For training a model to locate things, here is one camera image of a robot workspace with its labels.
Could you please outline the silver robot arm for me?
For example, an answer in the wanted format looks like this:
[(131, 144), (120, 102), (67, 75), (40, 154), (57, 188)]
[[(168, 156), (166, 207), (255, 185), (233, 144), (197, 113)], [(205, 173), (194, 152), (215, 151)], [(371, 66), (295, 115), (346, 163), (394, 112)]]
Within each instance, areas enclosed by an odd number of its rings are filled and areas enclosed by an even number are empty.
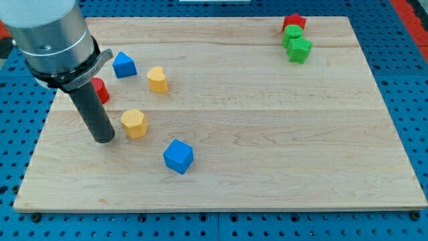
[(107, 143), (114, 128), (91, 79), (113, 57), (101, 51), (75, 0), (1, 0), (1, 20), (39, 82), (69, 94), (93, 139)]

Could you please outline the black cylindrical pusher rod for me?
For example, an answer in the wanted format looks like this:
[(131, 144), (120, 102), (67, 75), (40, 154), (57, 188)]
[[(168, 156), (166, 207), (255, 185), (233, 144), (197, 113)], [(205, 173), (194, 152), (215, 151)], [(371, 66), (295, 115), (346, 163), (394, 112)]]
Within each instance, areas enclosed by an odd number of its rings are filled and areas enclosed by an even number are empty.
[(91, 82), (69, 93), (92, 138), (107, 143), (115, 136), (114, 128)]

